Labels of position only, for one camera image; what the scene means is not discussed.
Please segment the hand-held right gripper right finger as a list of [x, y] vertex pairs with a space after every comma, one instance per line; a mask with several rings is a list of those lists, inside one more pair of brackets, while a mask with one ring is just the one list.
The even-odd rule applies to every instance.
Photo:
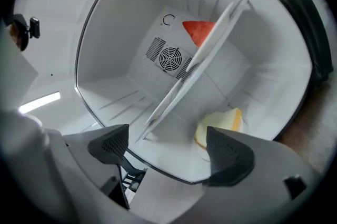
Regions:
[[320, 175], [289, 147], [215, 127], [207, 129], [211, 174], [201, 186], [146, 180], [143, 217], [154, 223], [280, 221]]

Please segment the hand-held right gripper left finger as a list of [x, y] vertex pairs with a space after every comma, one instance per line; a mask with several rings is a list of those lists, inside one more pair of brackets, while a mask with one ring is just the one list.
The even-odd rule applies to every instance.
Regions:
[[129, 223], [121, 164], [128, 125], [115, 125], [63, 137], [76, 165], [71, 196], [80, 223]]

